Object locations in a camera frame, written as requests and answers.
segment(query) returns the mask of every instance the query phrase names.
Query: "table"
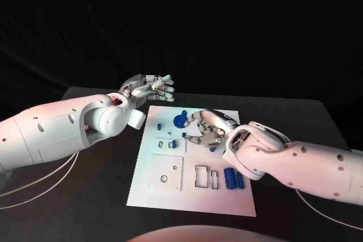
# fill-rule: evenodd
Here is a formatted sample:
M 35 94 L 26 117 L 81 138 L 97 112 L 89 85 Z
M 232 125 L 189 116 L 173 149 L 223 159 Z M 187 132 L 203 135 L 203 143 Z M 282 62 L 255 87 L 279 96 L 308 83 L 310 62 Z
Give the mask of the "table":
M 62 99 L 107 94 L 114 90 L 72 87 Z M 301 140 L 349 149 L 321 102 L 202 94 L 174 94 L 173 103 L 148 105 L 238 110 L 241 122 L 256 121 Z M 357 241 L 363 232 L 321 217 L 304 204 L 295 191 L 269 175 L 251 181 L 256 217 L 184 212 L 127 206 L 143 128 L 124 132 L 79 153 L 75 167 L 55 189 L 30 203 L 0 211 L 1 241 L 125 241 L 166 227 L 216 225 L 268 234 L 288 241 Z M 66 159 L 17 168 L 3 191 L 45 176 Z M 52 178 L 14 194 L 1 206 L 29 199 L 59 180 Z M 360 206 L 337 203 L 304 194 L 313 206 L 328 216 L 363 227 Z

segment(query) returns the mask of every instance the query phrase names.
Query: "metal plate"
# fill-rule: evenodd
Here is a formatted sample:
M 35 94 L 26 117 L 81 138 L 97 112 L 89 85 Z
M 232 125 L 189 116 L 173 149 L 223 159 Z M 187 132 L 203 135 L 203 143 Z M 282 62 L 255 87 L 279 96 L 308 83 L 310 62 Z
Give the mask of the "metal plate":
M 151 155 L 147 170 L 147 188 L 151 191 L 180 192 L 183 157 Z

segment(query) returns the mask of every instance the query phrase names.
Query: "white robotic arm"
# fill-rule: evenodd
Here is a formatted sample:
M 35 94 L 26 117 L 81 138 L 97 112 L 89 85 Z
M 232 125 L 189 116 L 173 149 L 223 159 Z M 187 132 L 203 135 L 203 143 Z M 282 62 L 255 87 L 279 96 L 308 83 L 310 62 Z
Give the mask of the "white robotic arm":
M 147 99 L 174 100 L 167 84 L 170 76 L 135 75 L 118 93 L 39 105 L 0 122 L 0 173 L 69 156 L 127 124 L 140 129 L 145 115 L 135 108 Z
M 205 133 L 200 128 L 203 136 L 186 136 L 186 139 L 216 146 L 226 137 L 223 159 L 246 177 L 259 180 L 268 173 L 285 186 L 311 195 L 363 205 L 362 155 L 323 145 L 290 142 L 274 129 L 255 122 L 238 125 L 215 110 L 194 113 L 186 126 L 196 118 L 199 128 L 206 126 L 212 132 Z

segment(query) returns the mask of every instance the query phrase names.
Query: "white board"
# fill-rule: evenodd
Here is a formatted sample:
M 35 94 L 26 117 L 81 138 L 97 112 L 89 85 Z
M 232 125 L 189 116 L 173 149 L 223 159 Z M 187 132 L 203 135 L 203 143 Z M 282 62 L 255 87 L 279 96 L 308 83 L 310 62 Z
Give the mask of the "white board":
M 222 159 L 225 145 L 219 145 L 215 152 L 200 145 L 186 142 L 182 149 L 160 149 L 156 138 L 176 140 L 183 143 L 182 133 L 200 135 L 197 121 L 187 128 L 179 129 L 173 124 L 174 117 L 187 111 L 187 116 L 200 111 L 199 108 L 177 108 L 150 106 L 145 121 L 144 135 L 135 163 L 134 177 L 130 188 L 128 206 L 177 209 L 182 211 L 219 213 L 255 217 L 255 205 L 249 179 L 243 176 L 245 189 L 228 190 L 225 186 L 223 169 L 232 165 Z M 218 110 L 238 122 L 238 111 Z M 148 170 L 153 155 L 183 157 L 180 191 L 167 191 L 148 186 Z M 194 166 L 207 167 L 207 188 L 194 186 Z M 218 189 L 212 189 L 210 171 L 218 172 Z

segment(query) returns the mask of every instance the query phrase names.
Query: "blue object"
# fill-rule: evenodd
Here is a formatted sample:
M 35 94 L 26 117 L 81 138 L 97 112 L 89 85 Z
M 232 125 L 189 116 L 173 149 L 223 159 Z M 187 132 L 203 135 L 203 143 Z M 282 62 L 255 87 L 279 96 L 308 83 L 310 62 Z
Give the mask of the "blue object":
M 232 167 L 225 169 L 225 186 L 229 190 L 236 189 L 236 176 Z
M 177 128 L 184 128 L 186 121 L 187 121 L 187 111 L 183 110 L 182 114 L 177 115 L 174 118 L 174 126 Z
M 236 172 L 236 180 L 238 180 L 238 187 L 242 189 L 245 188 L 245 184 L 243 184 L 243 177 L 241 172 Z

